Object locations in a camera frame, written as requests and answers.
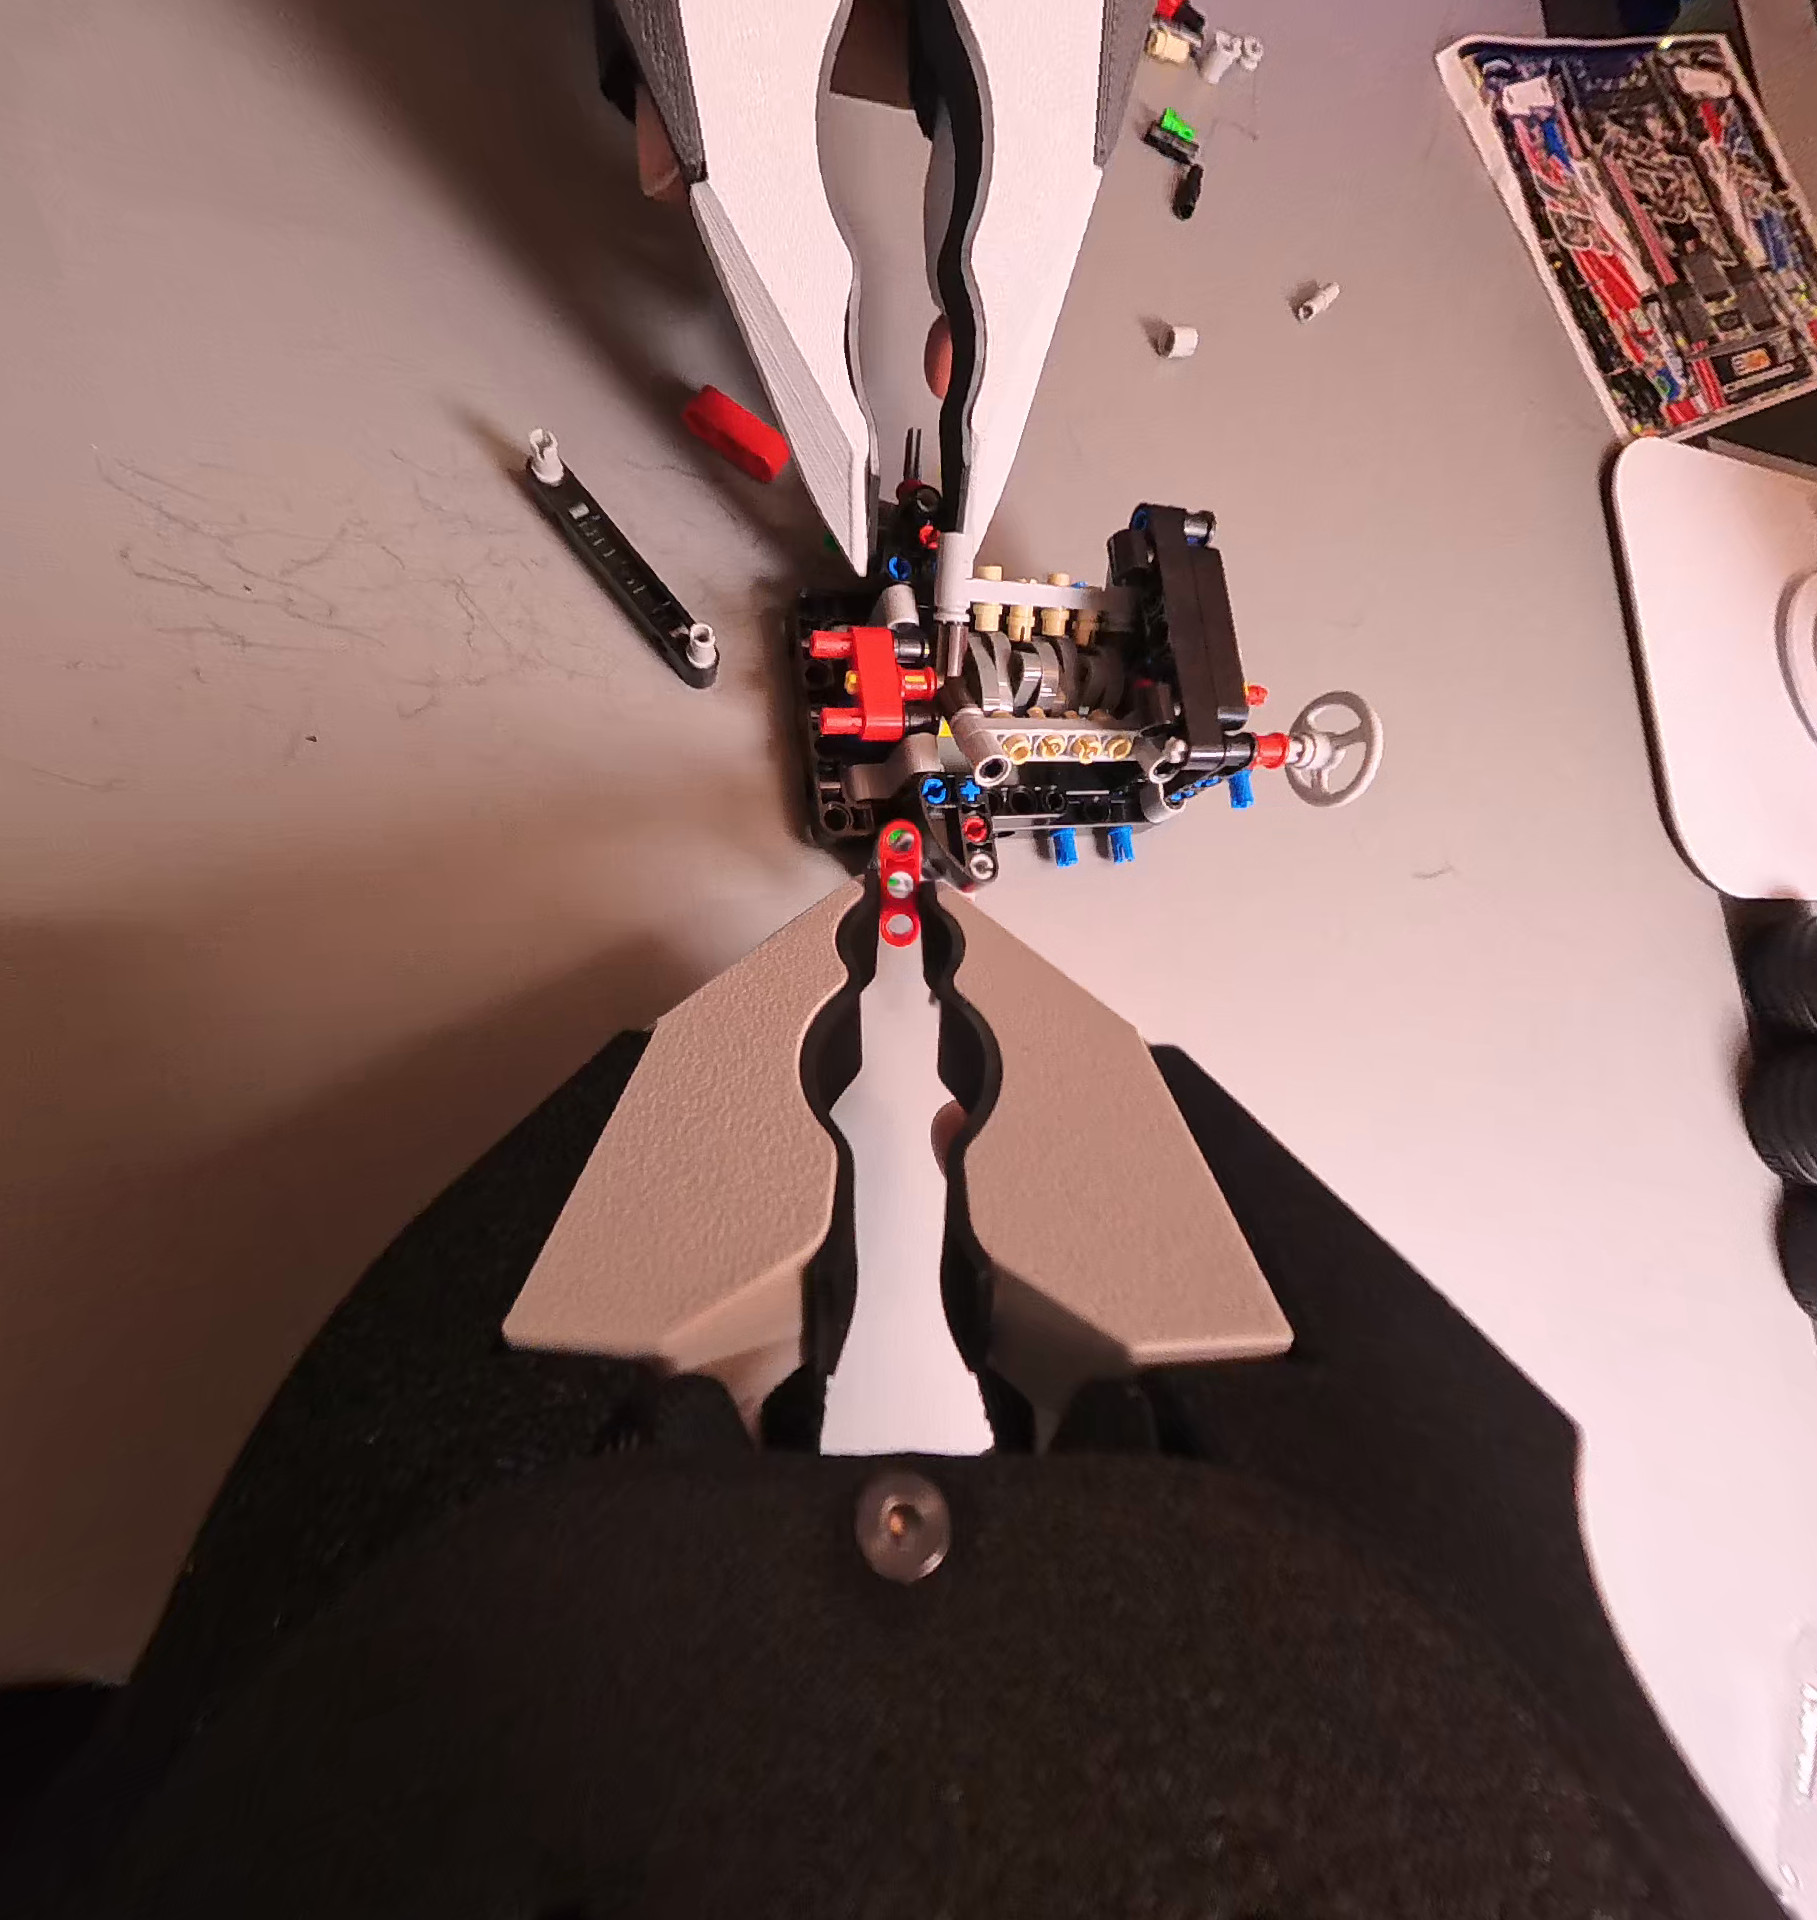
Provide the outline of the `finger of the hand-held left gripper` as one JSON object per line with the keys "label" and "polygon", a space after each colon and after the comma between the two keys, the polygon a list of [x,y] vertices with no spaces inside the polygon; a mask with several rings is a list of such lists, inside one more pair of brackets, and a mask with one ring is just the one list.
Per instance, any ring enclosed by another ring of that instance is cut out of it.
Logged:
{"label": "finger of the hand-held left gripper", "polygon": [[985,537],[1116,149],[1112,2],[924,2],[942,528]]}
{"label": "finger of the hand-held left gripper", "polygon": [[873,422],[851,365],[860,267],[822,181],[821,108],[848,2],[675,2],[691,212],[801,485],[863,574]]}

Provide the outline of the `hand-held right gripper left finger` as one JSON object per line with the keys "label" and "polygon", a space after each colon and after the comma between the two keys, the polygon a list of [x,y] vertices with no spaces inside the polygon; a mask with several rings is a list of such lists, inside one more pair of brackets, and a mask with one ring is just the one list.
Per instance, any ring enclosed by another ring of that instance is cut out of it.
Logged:
{"label": "hand-held right gripper left finger", "polygon": [[613,1355],[728,1390],[748,1425],[801,1364],[801,1269],[839,1151],[801,1041],[851,972],[845,881],[657,1020],[519,1287],[515,1351]]}

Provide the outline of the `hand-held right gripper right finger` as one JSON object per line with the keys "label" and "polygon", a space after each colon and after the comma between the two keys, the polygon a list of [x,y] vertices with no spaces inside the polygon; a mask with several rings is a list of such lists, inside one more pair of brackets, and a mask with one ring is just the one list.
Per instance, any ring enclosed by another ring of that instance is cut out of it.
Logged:
{"label": "hand-held right gripper right finger", "polygon": [[1295,1345],[1130,1020],[962,893],[928,901],[942,1144],[940,1294],[989,1421],[1095,1384]]}

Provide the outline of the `lego car chassis assembly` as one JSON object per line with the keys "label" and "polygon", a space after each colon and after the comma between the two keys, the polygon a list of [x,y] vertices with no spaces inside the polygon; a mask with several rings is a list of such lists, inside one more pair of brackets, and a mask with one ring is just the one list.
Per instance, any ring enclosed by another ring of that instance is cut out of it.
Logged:
{"label": "lego car chassis assembly", "polygon": [[1062,871],[1083,850],[1128,865],[1140,832],[1207,793],[1249,807],[1255,774],[1325,811],[1376,784],[1383,726],[1361,695],[1262,726],[1212,512],[1140,503],[1100,583],[979,562],[967,611],[942,620],[940,506],[913,430],[871,573],[792,605],[800,823],[816,850],[864,865],[916,832],[921,871],[971,892],[1006,842]]}

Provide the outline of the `long black lego beam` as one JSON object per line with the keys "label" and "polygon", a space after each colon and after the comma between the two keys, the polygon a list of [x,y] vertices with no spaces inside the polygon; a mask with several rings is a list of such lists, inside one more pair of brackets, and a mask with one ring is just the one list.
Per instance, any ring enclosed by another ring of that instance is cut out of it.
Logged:
{"label": "long black lego beam", "polygon": [[718,640],[712,629],[685,611],[679,595],[566,467],[548,430],[533,430],[528,439],[525,489],[566,550],[607,594],[657,659],[682,684],[716,684]]}

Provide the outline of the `lego sticker sheet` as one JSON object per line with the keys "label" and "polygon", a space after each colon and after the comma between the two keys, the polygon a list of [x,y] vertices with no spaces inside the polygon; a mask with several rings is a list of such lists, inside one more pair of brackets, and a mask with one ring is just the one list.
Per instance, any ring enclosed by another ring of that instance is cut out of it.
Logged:
{"label": "lego sticker sheet", "polygon": [[1722,32],[1435,54],[1620,443],[1817,392],[1817,218]]}

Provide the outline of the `person's left hand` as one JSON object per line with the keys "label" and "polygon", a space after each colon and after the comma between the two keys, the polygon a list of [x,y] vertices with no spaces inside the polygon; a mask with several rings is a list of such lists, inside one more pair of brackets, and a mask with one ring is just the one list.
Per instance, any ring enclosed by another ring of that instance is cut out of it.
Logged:
{"label": "person's left hand", "polygon": [[[633,94],[633,128],[642,194],[652,201],[682,201],[685,178],[679,176],[676,151],[672,149],[664,118],[658,115],[652,94],[642,82]],[[936,310],[924,334],[921,377],[936,400],[948,397],[951,328],[942,310]]]}

